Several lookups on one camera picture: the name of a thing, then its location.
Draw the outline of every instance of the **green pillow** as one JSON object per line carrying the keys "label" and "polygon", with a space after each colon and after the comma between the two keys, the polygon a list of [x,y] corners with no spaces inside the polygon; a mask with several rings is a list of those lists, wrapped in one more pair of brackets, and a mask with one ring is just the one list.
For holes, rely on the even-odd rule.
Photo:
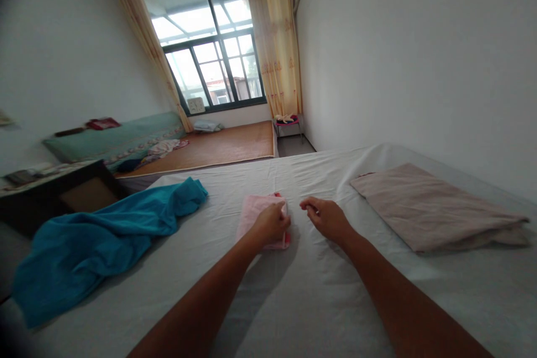
{"label": "green pillow", "polygon": [[184,135],[179,116],[168,112],[131,120],[118,128],[52,137],[43,143],[61,162],[104,159],[107,168],[115,172],[127,159],[143,158],[159,141],[179,139]]}

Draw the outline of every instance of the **window frame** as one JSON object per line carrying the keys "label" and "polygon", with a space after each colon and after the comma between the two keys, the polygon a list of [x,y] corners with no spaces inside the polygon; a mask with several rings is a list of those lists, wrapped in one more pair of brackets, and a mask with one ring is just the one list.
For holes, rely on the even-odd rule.
{"label": "window frame", "polygon": [[[257,47],[256,47],[256,42],[255,42],[255,36],[254,36],[254,33],[253,33],[253,28],[250,27],[250,28],[241,29],[241,30],[235,30],[235,31],[232,31],[232,32],[226,32],[226,33],[222,34],[222,32],[220,31],[220,26],[218,24],[218,19],[216,17],[216,11],[215,11],[215,8],[214,8],[214,4],[222,4],[223,2],[226,2],[226,1],[229,2],[230,0],[214,0],[216,3],[213,3],[213,0],[207,0],[207,1],[209,2],[209,8],[210,8],[211,15],[213,17],[213,21],[214,21],[214,24],[215,24],[216,35],[211,35],[211,36],[206,36],[206,37],[202,37],[202,38],[192,39],[192,40],[188,40],[188,41],[184,41],[184,42],[180,42],[180,43],[175,43],[175,44],[171,44],[171,45],[161,45],[162,50],[164,51],[164,54],[173,53],[173,52],[176,52],[176,51],[188,49],[190,51],[191,55],[192,55],[192,59],[194,61],[194,65],[196,66],[197,73],[200,76],[201,84],[202,84],[203,90],[205,92],[205,96],[207,98],[207,102],[209,103],[209,106],[205,107],[205,112],[203,112],[203,113],[191,114],[190,110],[189,110],[189,107],[188,107],[188,104],[186,102],[186,99],[183,96],[183,93],[181,91],[181,87],[179,86],[179,84],[177,82],[177,79],[176,79],[175,75],[172,72],[173,82],[174,82],[174,84],[176,86],[176,91],[177,91],[177,93],[179,95],[181,106],[183,107],[186,115],[187,116],[200,116],[200,115],[210,114],[210,113],[214,113],[214,112],[220,112],[220,111],[224,111],[224,110],[232,110],[232,109],[238,109],[238,108],[242,108],[242,107],[253,106],[253,105],[261,105],[261,104],[267,103],[267,98],[266,98],[266,94],[265,94],[265,87],[263,85],[263,80],[262,80],[262,77],[261,77],[261,66],[259,64],[259,58],[257,56]],[[200,5],[200,4],[197,4],[197,3],[196,4],[194,4],[194,3],[189,4],[185,8],[182,8],[181,12],[188,11],[188,10],[194,10],[196,8],[196,6],[198,6],[198,5]],[[232,19],[229,17],[229,15],[227,15],[227,18],[230,20],[230,23],[231,23]],[[240,26],[240,22],[239,23],[232,23],[232,24],[234,25],[234,28],[236,28],[236,26]],[[236,86],[235,86],[235,80],[233,79],[231,66],[229,64],[230,57],[227,54],[227,50],[226,50],[225,45],[224,45],[224,40],[229,39],[229,38],[238,38],[239,36],[244,36],[244,35],[248,35],[248,34],[252,38],[253,53],[248,53],[248,54],[243,55],[242,52],[240,51],[240,44],[238,43],[238,39],[236,39],[237,40],[237,45],[239,46],[239,55],[238,56],[233,56],[233,57],[231,57],[231,59],[238,57],[241,60],[242,68],[243,68],[243,71],[244,71],[244,78],[246,80],[246,86],[247,86],[248,95],[251,96],[250,88],[249,88],[249,85],[248,85],[248,77],[246,75],[246,70],[244,68],[243,57],[252,56],[252,55],[255,57],[256,64],[257,64],[257,74],[258,74],[258,77],[259,77],[259,82],[260,82],[260,86],[261,86],[261,95],[262,96],[257,97],[257,98],[249,98],[247,100],[239,100],[237,89],[236,89]],[[212,103],[210,93],[209,93],[209,90],[207,88],[207,84],[205,82],[205,78],[203,77],[203,74],[202,74],[201,69],[200,69],[200,63],[197,61],[196,53],[194,51],[195,46],[204,45],[204,44],[208,44],[208,43],[215,43],[215,42],[219,43],[220,51],[222,53],[222,59],[219,59],[218,52],[216,52],[217,59],[215,61],[217,63],[219,63],[220,66],[222,66],[221,62],[224,64],[224,67],[225,67],[223,69],[223,70],[225,70],[225,74],[223,74],[223,76],[224,76],[224,85],[226,86],[227,93],[229,94],[229,92],[231,91],[231,94],[229,94],[229,95],[232,95],[233,99],[234,99],[234,101],[231,101],[231,102],[228,102],[228,103],[223,103],[223,104],[218,104],[218,105],[213,105],[213,103]]]}

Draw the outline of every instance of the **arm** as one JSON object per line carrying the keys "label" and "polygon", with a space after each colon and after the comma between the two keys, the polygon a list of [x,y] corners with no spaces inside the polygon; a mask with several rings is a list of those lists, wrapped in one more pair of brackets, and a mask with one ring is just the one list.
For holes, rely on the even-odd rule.
{"label": "arm", "polygon": [[264,210],[248,233],[134,347],[129,358],[206,356],[249,264],[291,224],[284,202]]}
{"label": "arm", "polygon": [[350,226],[333,201],[300,203],[313,225],[352,261],[398,357],[492,357],[466,330],[406,279]]}

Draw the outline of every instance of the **blue towel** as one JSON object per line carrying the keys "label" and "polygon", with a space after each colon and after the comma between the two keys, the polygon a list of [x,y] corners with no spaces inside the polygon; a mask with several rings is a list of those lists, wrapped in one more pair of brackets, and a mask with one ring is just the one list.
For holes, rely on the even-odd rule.
{"label": "blue towel", "polygon": [[188,178],[133,194],[92,214],[63,215],[44,223],[12,288],[28,327],[69,310],[105,277],[130,269],[152,237],[176,232],[176,216],[196,211],[207,194],[200,181]]}

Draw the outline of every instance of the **floral curtain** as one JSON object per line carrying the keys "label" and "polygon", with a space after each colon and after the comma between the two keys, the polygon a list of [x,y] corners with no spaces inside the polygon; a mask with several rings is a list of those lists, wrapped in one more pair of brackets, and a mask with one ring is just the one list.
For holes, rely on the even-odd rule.
{"label": "floral curtain", "polygon": [[160,42],[158,41],[153,24],[151,23],[151,18],[145,7],[144,0],[119,1],[125,10],[136,37],[142,44],[147,56],[149,56],[149,59],[156,67],[158,74],[163,78],[168,94],[172,97],[173,102],[177,106],[177,112],[181,118],[185,131],[187,133],[191,132],[193,130],[192,125],[186,116],[185,111],[181,107],[172,73],[169,69]]}
{"label": "floral curtain", "polygon": [[302,112],[293,0],[248,0],[257,55],[272,115]]}

